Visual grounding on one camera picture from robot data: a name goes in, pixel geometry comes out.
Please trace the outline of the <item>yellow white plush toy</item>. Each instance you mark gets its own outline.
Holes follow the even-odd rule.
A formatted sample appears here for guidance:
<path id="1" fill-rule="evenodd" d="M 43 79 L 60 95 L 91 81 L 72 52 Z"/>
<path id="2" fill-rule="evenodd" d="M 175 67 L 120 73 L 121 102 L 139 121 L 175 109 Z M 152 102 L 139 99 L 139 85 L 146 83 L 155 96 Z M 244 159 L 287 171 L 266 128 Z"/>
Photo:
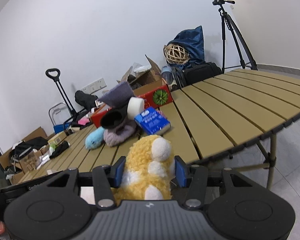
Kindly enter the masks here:
<path id="1" fill-rule="evenodd" d="M 142 137 L 129 149 L 120 187 L 113 189 L 117 204 L 123 200 L 169 200 L 175 177 L 171 143 L 159 135 Z"/>

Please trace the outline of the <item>light blue plush toy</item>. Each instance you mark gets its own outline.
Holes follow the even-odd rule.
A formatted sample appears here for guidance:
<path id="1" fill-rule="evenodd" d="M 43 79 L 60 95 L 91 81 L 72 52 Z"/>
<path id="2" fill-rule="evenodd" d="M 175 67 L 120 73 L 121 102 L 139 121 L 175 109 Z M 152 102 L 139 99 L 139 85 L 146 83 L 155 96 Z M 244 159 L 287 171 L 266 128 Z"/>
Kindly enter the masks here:
<path id="1" fill-rule="evenodd" d="M 98 148 L 103 142 L 104 132 L 105 129 L 101 126 L 91 132 L 85 139 L 85 148 L 87 150 L 94 150 Z"/>

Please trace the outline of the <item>black sock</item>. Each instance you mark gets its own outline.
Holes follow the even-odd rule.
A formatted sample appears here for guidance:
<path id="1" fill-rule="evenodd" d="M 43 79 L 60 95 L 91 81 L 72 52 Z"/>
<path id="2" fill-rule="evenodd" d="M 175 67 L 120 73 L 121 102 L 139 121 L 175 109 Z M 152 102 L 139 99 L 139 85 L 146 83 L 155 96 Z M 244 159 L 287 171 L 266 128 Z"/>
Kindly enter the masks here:
<path id="1" fill-rule="evenodd" d="M 112 109 L 108 111 L 100 121 L 100 125 L 104 129 L 117 131 L 123 129 L 126 126 L 136 127 L 136 123 L 127 117 L 126 111 L 120 111 L 118 109 Z"/>

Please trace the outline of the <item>blue tissue pack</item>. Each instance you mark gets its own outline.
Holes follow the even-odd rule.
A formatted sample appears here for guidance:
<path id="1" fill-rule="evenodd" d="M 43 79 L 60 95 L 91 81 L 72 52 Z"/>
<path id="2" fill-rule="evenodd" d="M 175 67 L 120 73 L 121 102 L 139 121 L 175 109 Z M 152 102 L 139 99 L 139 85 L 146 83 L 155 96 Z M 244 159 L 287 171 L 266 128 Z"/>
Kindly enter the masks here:
<path id="1" fill-rule="evenodd" d="M 147 135 L 162 135 L 171 128 L 171 123 L 153 107 L 138 114 L 134 120 Z"/>

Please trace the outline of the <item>purple cloth pouch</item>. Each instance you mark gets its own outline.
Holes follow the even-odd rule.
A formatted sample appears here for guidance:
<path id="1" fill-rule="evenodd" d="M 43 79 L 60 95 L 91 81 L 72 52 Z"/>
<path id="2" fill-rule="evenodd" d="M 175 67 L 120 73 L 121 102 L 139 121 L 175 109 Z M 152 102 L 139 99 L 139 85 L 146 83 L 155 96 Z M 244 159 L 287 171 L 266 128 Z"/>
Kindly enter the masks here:
<path id="1" fill-rule="evenodd" d="M 127 81 L 119 83 L 101 96 L 98 101 L 105 103 L 111 108 L 118 108 L 127 104 L 131 97 L 134 97 L 134 92 Z"/>

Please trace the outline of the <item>lilac knitted hat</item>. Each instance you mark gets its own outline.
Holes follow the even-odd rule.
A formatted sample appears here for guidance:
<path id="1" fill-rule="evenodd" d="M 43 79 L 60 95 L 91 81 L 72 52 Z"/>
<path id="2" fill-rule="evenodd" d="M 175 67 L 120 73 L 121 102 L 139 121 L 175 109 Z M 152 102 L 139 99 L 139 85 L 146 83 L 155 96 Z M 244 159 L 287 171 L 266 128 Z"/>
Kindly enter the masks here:
<path id="1" fill-rule="evenodd" d="M 135 129 L 135 124 L 126 124 L 118 129 L 106 129 L 103 139 L 109 147 L 114 147 L 128 139 L 135 132 Z"/>

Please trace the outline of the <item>black glove on table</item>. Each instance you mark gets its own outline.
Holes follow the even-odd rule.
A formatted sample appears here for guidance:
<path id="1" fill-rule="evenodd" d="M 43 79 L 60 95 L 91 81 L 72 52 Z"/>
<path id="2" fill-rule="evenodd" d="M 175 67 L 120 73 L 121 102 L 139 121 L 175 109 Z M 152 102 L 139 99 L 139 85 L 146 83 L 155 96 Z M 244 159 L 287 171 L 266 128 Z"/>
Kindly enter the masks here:
<path id="1" fill-rule="evenodd" d="M 60 143 L 53 153 L 50 155 L 50 159 L 55 159 L 60 156 L 64 151 L 66 151 L 70 147 L 70 144 L 67 141 L 63 141 Z"/>

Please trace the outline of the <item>small yellow carton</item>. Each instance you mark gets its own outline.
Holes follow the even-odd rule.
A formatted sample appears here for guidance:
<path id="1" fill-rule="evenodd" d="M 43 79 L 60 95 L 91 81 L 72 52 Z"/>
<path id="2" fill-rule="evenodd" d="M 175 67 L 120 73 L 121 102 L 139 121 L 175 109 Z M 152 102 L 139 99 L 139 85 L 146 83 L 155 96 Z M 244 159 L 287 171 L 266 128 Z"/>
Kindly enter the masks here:
<path id="1" fill-rule="evenodd" d="M 49 145 L 59 145 L 67 137 L 64 131 L 61 131 L 48 140 Z"/>

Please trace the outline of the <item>red cardboard box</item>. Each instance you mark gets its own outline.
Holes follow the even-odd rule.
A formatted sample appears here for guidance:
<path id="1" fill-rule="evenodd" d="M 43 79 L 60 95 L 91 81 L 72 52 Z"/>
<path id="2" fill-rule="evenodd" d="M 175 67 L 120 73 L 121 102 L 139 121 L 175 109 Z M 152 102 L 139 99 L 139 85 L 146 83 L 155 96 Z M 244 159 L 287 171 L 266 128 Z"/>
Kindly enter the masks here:
<path id="1" fill-rule="evenodd" d="M 153 107 L 160 108 L 163 105 L 173 102 L 168 85 L 164 80 L 155 81 L 153 83 L 144 85 L 134 90 L 137 97 L 143 98 L 145 108 Z M 96 127 L 100 126 L 101 118 L 109 111 L 111 107 L 104 106 L 101 110 L 93 113 L 90 120 Z"/>

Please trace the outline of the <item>black bag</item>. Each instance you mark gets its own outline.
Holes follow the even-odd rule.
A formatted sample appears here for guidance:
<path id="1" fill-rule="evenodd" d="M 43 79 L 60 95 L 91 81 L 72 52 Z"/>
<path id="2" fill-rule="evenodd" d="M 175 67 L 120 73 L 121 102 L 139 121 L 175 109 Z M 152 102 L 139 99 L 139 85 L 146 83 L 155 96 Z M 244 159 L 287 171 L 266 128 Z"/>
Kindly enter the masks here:
<path id="1" fill-rule="evenodd" d="M 172 70 L 179 89 L 222 74 L 222 69 L 213 62 L 192 65 L 185 70 L 173 67 Z"/>

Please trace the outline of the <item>open brown cardboard box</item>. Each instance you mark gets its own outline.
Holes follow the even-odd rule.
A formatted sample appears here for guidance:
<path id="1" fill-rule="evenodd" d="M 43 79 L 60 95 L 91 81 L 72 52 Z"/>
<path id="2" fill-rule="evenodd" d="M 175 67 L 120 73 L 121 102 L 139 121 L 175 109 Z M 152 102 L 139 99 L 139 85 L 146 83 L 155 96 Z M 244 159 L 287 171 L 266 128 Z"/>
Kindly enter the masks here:
<path id="1" fill-rule="evenodd" d="M 134 62 L 117 83 L 128 82 L 132 90 L 161 80 L 160 67 L 147 55 L 146 65 Z"/>

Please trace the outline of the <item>wicker ball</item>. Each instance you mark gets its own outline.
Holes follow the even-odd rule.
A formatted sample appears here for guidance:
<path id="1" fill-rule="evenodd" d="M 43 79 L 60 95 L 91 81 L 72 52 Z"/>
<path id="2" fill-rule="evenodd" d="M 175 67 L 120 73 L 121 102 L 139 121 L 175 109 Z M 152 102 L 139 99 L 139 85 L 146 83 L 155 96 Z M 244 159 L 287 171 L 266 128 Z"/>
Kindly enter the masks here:
<path id="1" fill-rule="evenodd" d="M 164 46 L 164 55 L 166 61 L 170 64 L 185 64 L 190 56 L 185 48 L 178 44 L 169 44 Z"/>

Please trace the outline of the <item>dark blue fabric bag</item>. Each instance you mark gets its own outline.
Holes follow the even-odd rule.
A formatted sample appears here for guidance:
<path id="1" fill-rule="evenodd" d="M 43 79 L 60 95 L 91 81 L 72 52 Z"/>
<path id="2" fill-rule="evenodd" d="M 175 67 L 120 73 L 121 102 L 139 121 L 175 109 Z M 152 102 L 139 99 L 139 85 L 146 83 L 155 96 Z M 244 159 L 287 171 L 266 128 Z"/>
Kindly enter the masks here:
<path id="1" fill-rule="evenodd" d="M 168 42 L 169 44 L 178 44 L 187 50 L 190 59 L 185 64 L 170 64 L 172 67 L 179 67 L 181 69 L 190 68 L 192 65 L 200 65 L 205 63 L 204 53 L 204 35 L 202 26 L 198 26 L 195 29 L 187 29 L 181 31 L 173 40 Z"/>

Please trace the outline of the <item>white wall socket strip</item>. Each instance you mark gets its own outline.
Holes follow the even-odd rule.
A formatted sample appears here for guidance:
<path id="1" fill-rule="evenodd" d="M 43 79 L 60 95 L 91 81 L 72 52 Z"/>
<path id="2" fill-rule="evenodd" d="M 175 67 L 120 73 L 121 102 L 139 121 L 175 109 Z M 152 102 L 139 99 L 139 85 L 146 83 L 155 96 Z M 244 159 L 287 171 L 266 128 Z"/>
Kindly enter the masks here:
<path id="1" fill-rule="evenodd" d="M 81 91 L 83 93 L 86 93 L 86 94 L 93 94 L 94 92 L 97 92 L 101 89 L 106 88 L 106 86 L 107 85 L 106 85 L 106 82 L 105 82 L 104 78 L 100 78 L 100 79 L 92 82 L 91 84 L 83 87 L 81 89 Z"/>

